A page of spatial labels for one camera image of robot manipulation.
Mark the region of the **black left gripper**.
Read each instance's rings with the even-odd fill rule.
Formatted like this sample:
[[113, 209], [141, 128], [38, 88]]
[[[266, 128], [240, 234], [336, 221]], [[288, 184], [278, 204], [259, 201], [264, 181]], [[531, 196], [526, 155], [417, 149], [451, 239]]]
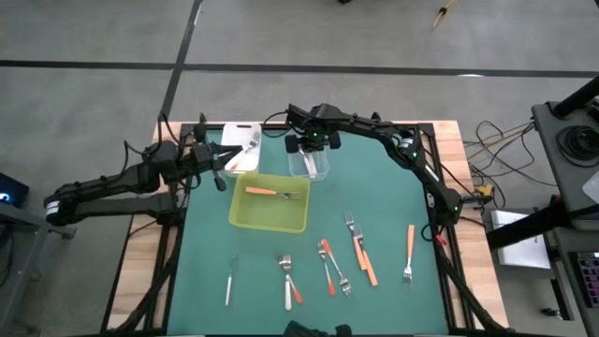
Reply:
[[207, 139], [207, 130], [204, 124], [196, 124], [193, 127], [193, 136], [197, 142], [192, 146], [192, 154], [195, 160], [193, 175], [197, 178], [197, 184], [201, 184], [200, 175], [203, 172], [211, 171], [213, 180], [218, 191], [226, 190], [226, 183], [221, 177], [220, 171], [225, 167], [223, 160], [231, 160], [236, 156], [234, 153], [243, 150], [242, 145], [222, 145], [219, 146], [214, 142], [209, 142]]

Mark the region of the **white plastic bin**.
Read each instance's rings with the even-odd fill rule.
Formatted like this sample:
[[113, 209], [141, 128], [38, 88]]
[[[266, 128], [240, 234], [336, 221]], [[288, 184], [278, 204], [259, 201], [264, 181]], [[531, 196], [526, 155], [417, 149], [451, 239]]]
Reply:
[[258, 172], [262, 142], [262, 126], [259, 123], [225, 124], [221, 137], [222, 145], [242, 145], [244, 150], [255, 132], [260, 132], [258, 145], [243, 157], [235, 170], [230, 170], [229, 168], [235, 163], [237, 156], [240, 153], [227, 162], [225, 170], [228, 176], [234, 177], [246, 172]]

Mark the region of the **red-orange-handled fork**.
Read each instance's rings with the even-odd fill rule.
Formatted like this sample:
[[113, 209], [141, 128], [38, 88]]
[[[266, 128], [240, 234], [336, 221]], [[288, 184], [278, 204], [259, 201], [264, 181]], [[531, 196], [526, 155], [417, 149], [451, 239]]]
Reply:
[[291, 256], [290, 255], [284, 255], [283, 256], [283, 267], [285, 272], [287, 273], [287, 276], [289, 278], [289, 282], [290, 282], [290, 286], [291, 289], [293, 291], [294, 294], [294, 298], [296, 300], [297, 304], [303, 304], [303, 298], [300, 294], [300, 292], [298, 291], [298, 289], [296, 288], [292, 278], [291, 278], [291, 269], [292, 269], [292, 260], [291, 260]]
[[237, 168], [237, 166], [239, 165], [239, 163], [242, 161], [243, 157], [252, 149], [254, 149], [258, 143], [259, 143], [259, 139], [260, 139], [260, 132], [255, 132], [254, 135], [251, 137], [248, 145], [244, 148], [244, 150], [237, 156], [237, 159], [235, 161], [235, 163], [229, 168], [230, 170], [235, 170]]
[[328, 264], [327, 264], [327, 253], [326, 253], [324, 244], [322, 242], [319, 242], [317, 244], [317, 251], [318, 251], [320, 258], [323, 261], [324, 270], [325, 270], [325, 274], [326, 274], [326, 278], [327, 278], [327, 284], [328, 284], [328, 293], [331, 297], [334, 297], [336, 295], [336, 292], [335, 292], [335, 288], [334, 288], [334, 285], [332, 283], [330, 273], [329, 273], [329, 268], [328, 268]]
[[325, 251], [326, 251], [327, 255], [329, 256], [329, 258], [330, 258], [331, 262], [333, 263], [333, 266], [334, 266], [334, 268], [335, 268], [336, 272], [337, 272], [337, 273], [338, 273], [338, 275], [339, 275], [339, 278], [340, 278], [340, 286], [341, 286], [342, 292], [343, 292], [343, 293], [344, 293], [344, 294], [345, 294], [347, 297], [351, 297], [351, 296], [353, 295], [353, 292], [352, 292], [352, 286], [351, 286], [351, 284], [349, 283], [348, 279], [347, 279], [347, 278], [346, 278], [346, 277], [343, 275], [343, 273], [341, 272], [341, 269], [339, 268], [339, 265], [338, 265], [338, 263], [337, 263], [337, 261], [336, 261], [336, 259], [335, 259], [334, 255], [333, 255], [333, 253], [332, 253], [332, 250], [331, 250], [331, 248], [330, 248], [329, 241], [328, 241], [327, 239], [322, 239], [322, 240], [321, 240], [321, 243], [322, 243], [322, 245], [323, 245], [323, 247], [324, 247], [324, 249], [325, 249]]

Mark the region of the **white paper sheet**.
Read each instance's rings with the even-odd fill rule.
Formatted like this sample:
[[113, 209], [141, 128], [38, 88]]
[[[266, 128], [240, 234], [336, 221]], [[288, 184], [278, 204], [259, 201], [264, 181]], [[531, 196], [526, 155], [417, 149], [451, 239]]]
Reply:
[[599, 204], [599, 170], [582, 185], [582, 190], [595, 203]]

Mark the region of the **clear plastic bin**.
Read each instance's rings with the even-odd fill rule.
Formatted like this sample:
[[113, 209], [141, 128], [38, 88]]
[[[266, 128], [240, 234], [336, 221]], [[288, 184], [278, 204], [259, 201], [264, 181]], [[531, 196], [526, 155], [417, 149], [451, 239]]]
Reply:
[[291, 176], [306, 178], [313, 183], [322, 182], [326, 179], [330, 165], [328, 153], [326, 151], [313, 152], [314, 159], [318, 168], [318, 178], [313, 181], [309, 178], [302, 156], [303, 151], [288, 155], [289, 173]]

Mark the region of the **black pole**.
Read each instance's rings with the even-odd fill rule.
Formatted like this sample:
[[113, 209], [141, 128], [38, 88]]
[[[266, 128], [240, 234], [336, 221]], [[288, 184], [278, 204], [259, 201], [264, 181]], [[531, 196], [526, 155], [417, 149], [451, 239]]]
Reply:
[[575, 110], [582, 109], [599, 95], [599, 75], [577, 89], [551, 109], [554, 117], [566, 120]]

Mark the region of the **grey equipment cart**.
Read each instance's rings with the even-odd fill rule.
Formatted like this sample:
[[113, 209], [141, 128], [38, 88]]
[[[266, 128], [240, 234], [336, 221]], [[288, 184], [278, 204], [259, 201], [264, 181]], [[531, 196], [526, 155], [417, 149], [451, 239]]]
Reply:
[[593, 168], [573, 165], [560, 153], [557, 135], [567, 126], [589, 126], [599, 133], [599, 123], [587, 112], [580, 110], [570, 114], [567, 120], [558, 119], [551, 114], [547, 104], [534, 105], [532, 114], [565, 209], [573, 212], [596, 205], [584, 193], [583, 185], [599, 172], [599, 165]]

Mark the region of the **thick white-handled fork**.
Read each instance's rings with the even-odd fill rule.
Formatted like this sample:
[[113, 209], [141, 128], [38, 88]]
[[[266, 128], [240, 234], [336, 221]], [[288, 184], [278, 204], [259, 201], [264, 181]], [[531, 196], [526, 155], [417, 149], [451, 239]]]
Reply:
[[291, 259], [287, 255], [281, 255], [277, 257], [278, 264], [285, 273], [285, 309], [287, 311], [292, 310], [292, 294], [291, 294]]

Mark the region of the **green table mat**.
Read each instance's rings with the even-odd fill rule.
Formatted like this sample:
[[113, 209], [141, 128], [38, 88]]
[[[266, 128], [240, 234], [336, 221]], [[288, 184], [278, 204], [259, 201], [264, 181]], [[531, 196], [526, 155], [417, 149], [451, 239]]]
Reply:
[[[356, 334], [430, 333], [447, 330], [432, 245], [416, 239], [411, 286], [403, 283], [406, 234], [428, 221], [420, 181], [397, 166], [376, 140], [345, 134], [328, 152], [329, 173], [310, 189], [307, 225], [300, 234], [253, 230], [229, 223], [232, 192], [209, 179], [190, 196], [168, 321], [171, 335], [281, 334], [290, 321], [334, 332], [346, 324]], [[344, 213], [351, 212], [378, 286], [359, 265]], [[352, 286], [347, 297], [327, 255], [336, 295], [328, 293], [317, 251], [329, 241]], [[225, 306], [229, 263], [239, 255]], [[290, 255], [291, 278], [303, 298], [285, 309], [285, 273], [278, 256]]]

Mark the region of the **silver laptop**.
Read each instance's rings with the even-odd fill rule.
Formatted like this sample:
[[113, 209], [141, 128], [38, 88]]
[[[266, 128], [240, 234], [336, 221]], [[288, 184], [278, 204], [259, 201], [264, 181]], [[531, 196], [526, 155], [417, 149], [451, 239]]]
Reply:
[[[524, 213], [492, 211], [490, 213], [491, 223], [494, 229], [512, 224], [526, 217]], [[537, 235], [508, 245], [497, 250], [499, 263], [510, 267], [524, 267], [542, 270], [550, 270], [547, 248], [543, 235]]]

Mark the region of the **black device with blue light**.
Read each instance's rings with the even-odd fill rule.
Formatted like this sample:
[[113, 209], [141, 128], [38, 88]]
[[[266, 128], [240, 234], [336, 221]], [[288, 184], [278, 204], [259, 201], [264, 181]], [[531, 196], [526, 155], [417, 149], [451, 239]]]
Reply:
[[0, 172], [0, 202], [21, 208], [29, 193], [29, 186]]

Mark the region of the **yellow translucent plastic bin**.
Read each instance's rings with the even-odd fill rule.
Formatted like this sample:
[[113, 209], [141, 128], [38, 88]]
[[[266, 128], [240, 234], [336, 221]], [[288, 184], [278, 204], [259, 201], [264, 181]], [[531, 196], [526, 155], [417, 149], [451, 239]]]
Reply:
[[[299, 199], [248, 194], [245, 187], [260, 187], [279, 192], [300, 192]], [[229, 223], [236, 227], [300, 234], [307, 225], [311, 182], [306, 178], [260, 173], [237, 177]]]

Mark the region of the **grey metal table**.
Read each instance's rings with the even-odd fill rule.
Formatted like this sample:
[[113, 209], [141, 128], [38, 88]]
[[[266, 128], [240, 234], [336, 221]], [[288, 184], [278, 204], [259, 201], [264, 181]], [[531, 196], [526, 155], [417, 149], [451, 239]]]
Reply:
[[73, 239], [73, 227], [55, 227], [43, 217], [0, 203], [0, 337], [11, 334], [27, 285], [37, 271], [38, 258], [51, 232]]

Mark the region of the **keyboard with lit keys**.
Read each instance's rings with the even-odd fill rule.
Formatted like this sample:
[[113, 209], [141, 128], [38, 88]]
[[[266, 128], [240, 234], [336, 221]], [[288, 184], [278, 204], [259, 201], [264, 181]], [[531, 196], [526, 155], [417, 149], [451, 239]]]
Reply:
[[570, 252], [569, 257], [585, 305], [599, 309], [599, 252]]

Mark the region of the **black beam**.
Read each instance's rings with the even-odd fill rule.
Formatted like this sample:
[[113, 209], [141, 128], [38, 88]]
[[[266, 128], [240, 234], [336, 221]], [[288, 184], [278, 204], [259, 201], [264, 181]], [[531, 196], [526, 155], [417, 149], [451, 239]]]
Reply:
[[487, 233], [491, 251], [542, 235], [557, 227], [571, 227], [578, 211], [570, 212], [560, 198], [550, 202], [546, 208], [528, 214], [510, 224]]

